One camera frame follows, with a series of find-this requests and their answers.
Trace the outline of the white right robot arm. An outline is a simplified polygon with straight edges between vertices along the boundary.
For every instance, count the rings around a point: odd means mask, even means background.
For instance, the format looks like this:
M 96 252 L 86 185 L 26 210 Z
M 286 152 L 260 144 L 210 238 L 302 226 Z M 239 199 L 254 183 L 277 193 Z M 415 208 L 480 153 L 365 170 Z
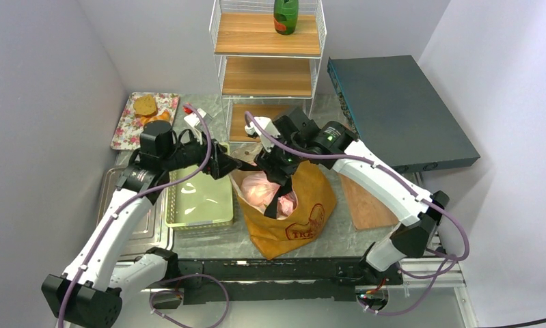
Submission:
M 395 230 L 364 254 L 361 263 L 371 273 L 386 272 L 402 259 L 424 255 L 441 220 L 445 193 L 411 184 L 341 123 L 330 121 L 320 128 L 308 118 L 285 115 L 276 121 L 247 116 L 245 121 L 245 132 L 261 140 L 256 164 L 270 181 L 285 185 L 295 181 L 304 163 L 322 165 L 357 183 L 394 214 Z

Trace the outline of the brown paper grocery bag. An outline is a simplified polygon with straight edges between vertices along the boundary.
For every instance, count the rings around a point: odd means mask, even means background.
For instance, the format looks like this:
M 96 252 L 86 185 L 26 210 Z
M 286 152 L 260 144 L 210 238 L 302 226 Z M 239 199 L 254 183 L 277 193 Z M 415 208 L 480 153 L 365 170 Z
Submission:
M 243 212 L 249 239 L 268 260 L 298 249 L 319 237 L 336 207 L 336 197 L 322 171 L 303 162 L 292 176 L 296 206 L 284 219 L 264 215 L 262 207 L 252 206 L 241 191 L 243 179 L 253 172 L 235 170 L 230 174 L 232 187 Z

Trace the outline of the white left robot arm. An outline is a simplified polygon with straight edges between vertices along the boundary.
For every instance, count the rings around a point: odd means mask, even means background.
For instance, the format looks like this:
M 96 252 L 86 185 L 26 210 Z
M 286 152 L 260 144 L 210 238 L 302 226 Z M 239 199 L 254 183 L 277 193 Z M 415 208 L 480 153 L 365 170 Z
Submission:
M 159 120 L 147 123 L 139 140 L 88 242 L 62 274 L 48 275 L 42 284 L 59 327 L 111 327 L 133 295 L 154 283 L 181 278 L 178 255 L 161 247 L 150 248 L 125 269 L 115 267 L 137 224 L 172 185 L 172 171 L 194 167 L 196 173 L 220 179 L 247 167 L 229 156 L 208 130 L 182 142 L 169 122 Z

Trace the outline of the pink plastic bag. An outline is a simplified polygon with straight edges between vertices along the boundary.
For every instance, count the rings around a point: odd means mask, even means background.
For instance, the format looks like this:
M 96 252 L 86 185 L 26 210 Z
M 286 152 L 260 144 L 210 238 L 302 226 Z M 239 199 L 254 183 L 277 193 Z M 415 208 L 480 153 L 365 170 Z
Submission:
M 241 195 L 243 199 L 262 214 L 266 205 L 270 202 L 274 190 L 264 172 L 256 172 L 245 177 L 241 183 Z M 277 208 L 277 219 L 284 220 L 297 207 L 297 196 L 295 200 L 281 196 Z

